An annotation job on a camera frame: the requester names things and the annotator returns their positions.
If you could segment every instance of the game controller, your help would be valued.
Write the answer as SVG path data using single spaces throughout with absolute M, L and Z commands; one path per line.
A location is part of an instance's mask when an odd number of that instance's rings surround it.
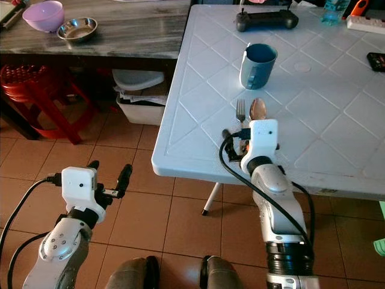
M 236 15 L 236 29 L 244 32 L 253 26 L 285 26 L 293 29 L 298 24 L 298 17 L 289 10 L 279 10 L 278 12 L 250 13 L 242 8 L 242 12 Z

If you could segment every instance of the fork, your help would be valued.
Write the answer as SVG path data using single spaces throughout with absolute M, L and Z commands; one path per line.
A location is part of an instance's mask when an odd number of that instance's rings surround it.
M 236 113 L 235 113 L 236 119 L 239 120 L 241 123 L 241 128 L 243 128 L 243 122 L 246 119 L 246 112 L 245 112 L 245 100 L 244 99 L 238 99 L 236 101 Z

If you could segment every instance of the spoon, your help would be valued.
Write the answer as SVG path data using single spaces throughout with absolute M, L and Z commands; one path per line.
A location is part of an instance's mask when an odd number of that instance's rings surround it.
M 266 105 L 262 98 L 256 98 L 250 107 L 250 119 L 266 119 Z

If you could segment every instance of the stainless steel plate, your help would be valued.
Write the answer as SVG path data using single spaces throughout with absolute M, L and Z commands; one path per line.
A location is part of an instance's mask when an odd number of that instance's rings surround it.
M 89 17 L 72 19 L 59 27 L 57 36 L 71 43 L 89 39 L 96 31 L 97 22 Z

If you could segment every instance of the red plastic stool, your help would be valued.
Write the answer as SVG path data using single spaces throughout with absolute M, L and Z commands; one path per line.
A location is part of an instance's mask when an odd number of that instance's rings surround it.
M 78 132 L 89 124 L 95 112 L 99 111 L 92 101 L 75 83 L 70 73 L 47 66 L 4 66 L 0 71 L 1 87 L 23 114 L 29 124 L 47 138 L 67 137 L 74 145 L 81 141 Z M 86 101 L 87 109 L 73 124 L 63 116 L 54 104 L 58 100 L 63 105 L 70 104 L 64 92 L 80 95 Z M 28 108 L 24 103 L 31 103 Z M 45 130 L 37 118 L 41 112 L 51 118 L 58 129 Z

